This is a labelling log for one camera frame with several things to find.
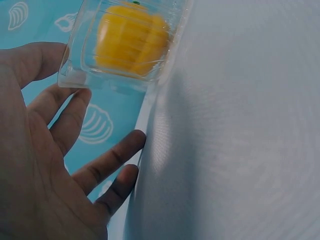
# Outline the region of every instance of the light blue background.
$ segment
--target light blue background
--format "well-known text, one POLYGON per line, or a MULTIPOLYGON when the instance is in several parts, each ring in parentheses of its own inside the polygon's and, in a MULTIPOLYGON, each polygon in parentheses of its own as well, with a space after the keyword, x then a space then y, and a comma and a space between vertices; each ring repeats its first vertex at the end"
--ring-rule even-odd
MULTIPOLYGON (((81 0, 0 0, 0 48, 9 49, 40 41, 67 43, 71 32, 61 31, 55 21, 66 14, 77 13, 81 3, 81 0), (18 2, 27 4, 28 17, 20 27, 9 31, 9 9, 18 2)), ((66 26, 68 23, 61 22, 60 24, 66 26)), ((57 74, 46 80, 31 83, 22 91, 25 103, 29 104, 39 92, 56 82, 57 74)), ((101 90, 92 91, 90 103, 108 112, 113 122, 112 135, 100 144, 86 144, 78 139, 73 149, 65 157, 65 163, 70 173, 107 151, 135 128, 144 96, 144 92, 134 90, 130 95, 124 95, 111 90, 108 86, 101 90)), ((104 183, 112 181, 117 173, 104 183)), ((89 195, 90 200, 93 201, 98 197, 104 183, 89 195)))

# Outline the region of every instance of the hand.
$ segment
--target hand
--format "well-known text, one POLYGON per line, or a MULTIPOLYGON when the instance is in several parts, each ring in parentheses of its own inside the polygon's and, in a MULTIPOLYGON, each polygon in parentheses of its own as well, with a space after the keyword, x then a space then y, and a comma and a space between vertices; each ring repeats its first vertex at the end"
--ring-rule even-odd
POLYGON ((144 146, 140 131, 75 174, 65 169, 64 156, 78 138, 91 98, 88 89, 55 84, 26 107, 21 89, 54 74, 65 47, 40 42, 0 50, 0 239, 105 240, 106 223, 135 185, 138 169, 127 165, 102 197, 94 203, 87 198, 144 146))

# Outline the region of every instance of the yellow bell pepper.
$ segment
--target yellow bell pepper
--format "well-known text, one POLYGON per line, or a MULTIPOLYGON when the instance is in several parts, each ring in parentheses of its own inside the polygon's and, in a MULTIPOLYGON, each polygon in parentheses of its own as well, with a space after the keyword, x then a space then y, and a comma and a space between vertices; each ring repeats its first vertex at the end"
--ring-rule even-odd
POLYGON ((98 66, 144 77, 167 50, 169 26, 139 2, 110 6, 100 20, 95 48, 98 66))

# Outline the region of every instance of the gray surface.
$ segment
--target gray surface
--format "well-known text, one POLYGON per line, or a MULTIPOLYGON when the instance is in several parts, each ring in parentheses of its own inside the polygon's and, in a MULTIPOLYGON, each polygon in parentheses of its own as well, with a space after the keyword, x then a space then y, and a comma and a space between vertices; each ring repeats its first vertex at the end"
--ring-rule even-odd
POLYGON ((320 239, 319 60, 319 1, 197 1, 126 240, 320 239))

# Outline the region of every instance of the clear plastic container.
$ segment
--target clear plastic container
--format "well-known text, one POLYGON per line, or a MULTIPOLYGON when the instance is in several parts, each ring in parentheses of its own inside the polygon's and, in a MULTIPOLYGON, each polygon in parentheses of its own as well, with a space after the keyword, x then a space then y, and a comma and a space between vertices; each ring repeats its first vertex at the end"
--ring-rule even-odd
POLYGON ((58 73, 60 87, 144 90, 179 43, 191 0, 84 0, 58 73))

